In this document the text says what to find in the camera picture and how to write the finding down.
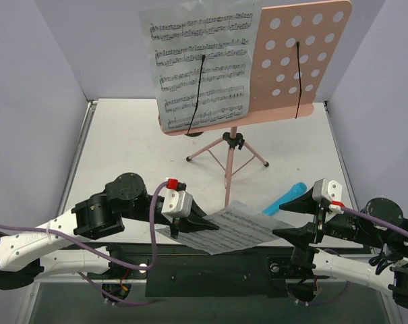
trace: sheet of paper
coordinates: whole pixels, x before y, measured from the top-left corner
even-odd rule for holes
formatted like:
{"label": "sheet of paper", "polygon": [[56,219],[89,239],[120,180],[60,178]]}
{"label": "sheet of paper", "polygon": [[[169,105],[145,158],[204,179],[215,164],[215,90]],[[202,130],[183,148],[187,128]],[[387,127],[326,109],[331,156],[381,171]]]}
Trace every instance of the sheet of paper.
{"label": "sheet of paper", "polygon": [[205,0],[140,12],[164,132],[243,117],[262,1]]}
{"label": "sheet of paper", "polygon": [[[278,237],[272,234],[273,230],[293,227],[274,217],[254,211],[239,201],[231,202],[224,209],[205,216],[205,219],[218,225],[220,229],[180,233],[176,241],[209,254],[219,254],[277,240]],[[157,232],[171,237],[169,227],[158,229]]]}

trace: pink tripod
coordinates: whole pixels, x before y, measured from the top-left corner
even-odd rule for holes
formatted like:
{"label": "pink tripod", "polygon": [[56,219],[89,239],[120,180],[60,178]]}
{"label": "pink tripod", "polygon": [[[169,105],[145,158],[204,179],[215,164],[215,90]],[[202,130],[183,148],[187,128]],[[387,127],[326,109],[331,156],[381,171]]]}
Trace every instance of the pink tripod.
{"label": "pink tripod", "polygon": [[[229,150],[228,150],[228,158],[226,161],[226,168],[223,167],[222,163],[212,154],[210,149],[217,144],[223,142],[224,140],[227,141],[229,145]],[[253,157],[244,163],[241,167],[239,167],[235,172],[232,172],[232,165],[233,165],[233,153],[235,150],[235,147],[238,145],[238,149],[241,150],[243,145],[253,154]],[[222,138],[219,138],[218,140],[215,140],[213,143],[205,146],[204,148],[201,148],[198,152],[186,157],[186,161],[190,162],[193,158],[197,157],[199,154],[208,151],[212,157],[217,161],[217,163],[222,167],[223,171],[225,171],[225,188],[226,188],[226,195],[225,195],[225,206],[229,204],[229,193],[231,192],[231,179],[234,174],[236,174],[239,170],[241,170],[243,167],[245,167],[251,160],[253,160],[255,157],[261,161],[265,167],[270,166],[270,164],[264,160],[263,157],[261,157],[258,152],[256,152],[244,139],[243,135],[241,133],[237,133],[237,128],[236,127],[231,127],[231,132],[226,132],[223,134]]]}

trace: music stand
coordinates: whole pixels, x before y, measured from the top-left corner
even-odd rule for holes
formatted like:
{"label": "music stand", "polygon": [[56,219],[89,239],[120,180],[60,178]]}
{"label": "music stand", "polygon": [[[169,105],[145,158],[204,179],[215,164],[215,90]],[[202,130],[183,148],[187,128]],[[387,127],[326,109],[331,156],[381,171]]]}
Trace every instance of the music stand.
{"label": "music stand", "polygon": [[[349,0],[331,0],[297,5],[265,7],[259,23],[258,35],[250,76],[249,113],[226,123],[193,128],[193,132],[205,132],[221,128],[231,128],[222,138],[186,157],[191,161],[199,154],[208,151],[225,171],[225,206],[229,204],[231,178],[255,157],[264,166],[265,161],[237,133],[237,127],[275,120],[305,117],[313,112],[313,101],[322,77],[328,67],[332,54],[351,14]],[[302,95],[299,109],[299,78],[297,47],[299,42],[299,61],[301,67]],[[180,135],[187,130],[166,132]],[[210,149],[226,141],[229,145],[226,167],[212,154]],[[239,169],[232,172],[233,156],[236,146],[245,146],[253,157]]]}

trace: gray wall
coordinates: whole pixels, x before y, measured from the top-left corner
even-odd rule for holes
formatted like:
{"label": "gray wall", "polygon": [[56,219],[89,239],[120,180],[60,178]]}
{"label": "gray wall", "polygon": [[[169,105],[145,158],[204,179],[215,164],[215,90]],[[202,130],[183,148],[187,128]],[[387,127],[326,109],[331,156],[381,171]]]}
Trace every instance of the gray wall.
{"label": "gray wall", "polygon": [[[186,0],[35,1],[88,98],[154,98],[138,12]],[[310,1],[265,0],[264,6]],[[318,101],[331,97],[384,0],[351,2],[351,19]]]}
{"label": "gray wall", "polygon": [[[0,223],[53,217],[86,99],[33,0],[0,0]],[[15,323],[23,290],[0,291]]]}
{"label": "gray wall", "polygon": [[383,196],[408,217],[408,0],[386,0],[329,108],[359,207]]}

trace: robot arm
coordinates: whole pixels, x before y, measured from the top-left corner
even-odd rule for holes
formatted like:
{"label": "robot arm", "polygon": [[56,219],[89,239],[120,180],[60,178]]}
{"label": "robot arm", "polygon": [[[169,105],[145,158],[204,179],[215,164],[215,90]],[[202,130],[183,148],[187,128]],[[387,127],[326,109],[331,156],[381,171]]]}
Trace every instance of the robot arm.
{"label": "robot arm", "polygon": [[[104,273],[110,262],[88,251],[60,250],[72,245],[62,235],[89,242],[124,230],[122,218],[148,221],[150,200],[144,181],[135,173],[125,173],[108,183],[105,190],[78,203],[61,216],[38,226],[41,231],[12,236],[0,234],[0,289],[16,289],[31,284],[35,278],[77,271]],[[185,184],[169,180],[167,197],[156,198],[154,222],[169,225],[171,237],[179,232],[217,230],[203,219],[206,214],[185,191]],[[121,259],[117,251],[96,249],[99,253]]]}
{"label": "robot arm", "polygon": [[[345,208],[340,199],[341,185],[323,179],[303,196],[280,206],[314,215],[313,222],[303,227],[273,231],[295,247],[290,267],[300,267],[310,277],[324,275],[374,288],[408,308],[408,219],[397,204],[385,198],[372,199],[362,213]],[[310,246],[320,243],[324,235],[382,252],[369,263],[361,263]]]}

